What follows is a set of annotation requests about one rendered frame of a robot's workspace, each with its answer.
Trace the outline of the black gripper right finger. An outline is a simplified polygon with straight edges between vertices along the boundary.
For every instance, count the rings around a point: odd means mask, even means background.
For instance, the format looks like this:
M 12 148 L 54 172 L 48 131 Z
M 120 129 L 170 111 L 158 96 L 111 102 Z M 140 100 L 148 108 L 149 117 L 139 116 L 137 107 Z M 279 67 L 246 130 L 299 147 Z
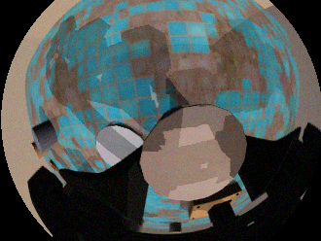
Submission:
M 277 175 L 287 152 L 290 152 L 290 148 L 297 143 L 299 135 L 301 135 L 300 127 L 287 133 L 283 139 L 278 139 L 278 141 L 255 139 L 255 137 L 244 135 L 247 143 L 246 155 L 244 155 L 244 162 L 238 170 L 238 175 L 250 195 L 251 202 L 266 193 L 264 189 L 267 189 L 271 179 Z

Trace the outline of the dark grey bottle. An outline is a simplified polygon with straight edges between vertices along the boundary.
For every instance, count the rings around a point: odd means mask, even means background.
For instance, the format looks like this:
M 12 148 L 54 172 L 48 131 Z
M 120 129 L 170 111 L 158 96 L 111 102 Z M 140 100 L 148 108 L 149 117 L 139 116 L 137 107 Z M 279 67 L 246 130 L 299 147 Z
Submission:
M 63 187 L 63 191 L 65 191 L 65 194 L 67 194 L 67 197 L 69 197 L 71 190 L 72 189 L 70 188 L 69 184 L 66 184 L 66 186 Z

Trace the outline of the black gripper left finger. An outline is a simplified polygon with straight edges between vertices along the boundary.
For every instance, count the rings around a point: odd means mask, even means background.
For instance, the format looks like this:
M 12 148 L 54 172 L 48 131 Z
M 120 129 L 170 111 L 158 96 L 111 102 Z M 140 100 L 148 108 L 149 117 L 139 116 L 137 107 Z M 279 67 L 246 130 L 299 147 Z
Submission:
M 59 175 L 72 190 L 102 200 L 132 225 L 141 225 L 149 186 L 141 170 L 142 147 L 134 149 L 121 162 L 98 174 L 61 168 Z

